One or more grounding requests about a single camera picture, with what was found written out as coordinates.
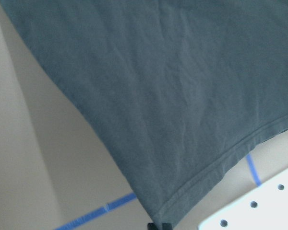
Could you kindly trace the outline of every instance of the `gray cloth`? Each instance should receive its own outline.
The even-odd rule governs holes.
[[[288,129],[288,0],[0,2],[158,227]]]

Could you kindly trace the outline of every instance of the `dark blue fabric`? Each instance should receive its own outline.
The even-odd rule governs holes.
[[[0,2],[159,227],[288,129],[288,0]]]

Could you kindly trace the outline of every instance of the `white perforated board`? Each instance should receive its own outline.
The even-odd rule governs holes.
[[[288,230],[288,168],[208,217],[198,229]]]

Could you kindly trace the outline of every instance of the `blue tape strip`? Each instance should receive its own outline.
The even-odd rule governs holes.
[[[261,181],[259,179],[259,176],[258,176],[258,173],[256,171],[255,165],[253,163],[253,159],[251,157],[251,154],[248,154],[246,156],[246,159],[248,161],[249,168],[251,170],[251,173],[252,173],[252,176],[253,176],[253,179],[254,179],[255,183],[257,184],[257,186],[261,186],[262,183],[261,183]]]
[[[75,229],[83,224],[86,224],[89,221],[92,221],[104,214],[107,214],[110,211],[115,210],[118,207],[121,207],[125,204],[127,204],[130,201],[133,201],[136,199],[136,195],[134,193],[127,194],[126,196],[119,198],[111,203],[108,203],[104,207],[100,207],[92,212],[89,212],[81,217],[78,217],[77,219],[72,220],[71,222],[62,225],[61,227],[56,228],[55,230],[72,230]]]

